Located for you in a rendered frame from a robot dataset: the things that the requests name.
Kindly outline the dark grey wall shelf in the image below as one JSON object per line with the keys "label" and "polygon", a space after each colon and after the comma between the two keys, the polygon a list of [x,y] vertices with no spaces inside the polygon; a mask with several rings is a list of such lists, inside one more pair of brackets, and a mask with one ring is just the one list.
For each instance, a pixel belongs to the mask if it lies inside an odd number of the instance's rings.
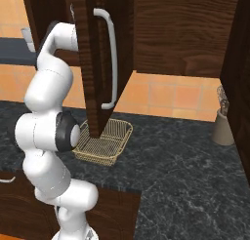
{"label": "dark grey wall shelf", "polygon": [[31,53],[21,38],[0,37],[0,64],[35,65],[36,54]]}

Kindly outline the dark wood cabinet door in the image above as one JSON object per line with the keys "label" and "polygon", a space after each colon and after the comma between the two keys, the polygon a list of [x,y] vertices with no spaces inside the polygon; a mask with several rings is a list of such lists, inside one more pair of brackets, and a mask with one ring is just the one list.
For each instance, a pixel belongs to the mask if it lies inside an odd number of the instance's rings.
{"label": "dark wood cabinet door", "polygon": [[89,133],[99,137],[113,110],[111,102],[112,65],[106,21],[95,9],[110,14],[117,49],[117,94],[121,95],[134,69],[134,0],[71,0],[78,40]]}

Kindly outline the dark wood base cabinet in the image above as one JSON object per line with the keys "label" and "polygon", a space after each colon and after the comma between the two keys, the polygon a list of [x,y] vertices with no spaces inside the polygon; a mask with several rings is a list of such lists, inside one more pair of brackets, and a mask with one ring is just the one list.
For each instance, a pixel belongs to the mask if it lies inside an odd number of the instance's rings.
{"label": "dark wood base cabinet", "polygon": [[[51,240],[60,227],[54,208],[34,196],[23,171],[0,171],[0,234],[23,240]],[[99,200],[86,213],[100,240],[133,240],[141,194],[98,187]]]}

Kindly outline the dark wood wall cabinet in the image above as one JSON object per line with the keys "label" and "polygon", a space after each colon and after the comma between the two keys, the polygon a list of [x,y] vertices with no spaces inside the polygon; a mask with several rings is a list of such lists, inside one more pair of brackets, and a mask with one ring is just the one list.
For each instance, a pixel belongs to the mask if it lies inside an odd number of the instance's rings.
{"label": "dark wood wall cabinet", "polygon": [[111,71],[105,21],[94,8],[110,13],[118,62],[141,73],[220,76],[237,0],[23,0],[34,44],[49,24],[77,24],[102,72]]}

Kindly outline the dark wood tall cabinet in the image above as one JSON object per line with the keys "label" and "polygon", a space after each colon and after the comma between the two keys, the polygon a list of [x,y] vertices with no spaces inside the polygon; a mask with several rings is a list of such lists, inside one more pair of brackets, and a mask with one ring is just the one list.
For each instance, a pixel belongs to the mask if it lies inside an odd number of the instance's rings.
{"label": "dark wood tall cabinet", "polygon": [[250,185],[250,0],[238,0],[220,76],[227,118]]}

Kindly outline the grey utensils in pot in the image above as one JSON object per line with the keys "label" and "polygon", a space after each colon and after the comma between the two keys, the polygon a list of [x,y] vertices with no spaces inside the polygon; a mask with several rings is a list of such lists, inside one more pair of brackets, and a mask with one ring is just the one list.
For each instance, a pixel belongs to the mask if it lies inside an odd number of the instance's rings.
{"label": "grey utensils in pot", "polygon": [[218,95],[218,100],[220,103],[221,113],[224,116],[226,116],[229,110],[229,101],[228,101],[228,98],[226,96],[223,86],[219,86],[217,88],[217,95]]}

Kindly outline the beige utensil pot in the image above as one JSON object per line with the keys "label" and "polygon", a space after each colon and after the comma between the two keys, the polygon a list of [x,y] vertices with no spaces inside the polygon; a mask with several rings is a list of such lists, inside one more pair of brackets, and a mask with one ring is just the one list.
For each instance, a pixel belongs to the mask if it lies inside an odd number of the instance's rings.
{"label": "beige utensil pot", "polygon": [[232,145],[234,138],[229,126],[228,118],[217,110],[217,116],[214,122],[211,140],[219,145]]}

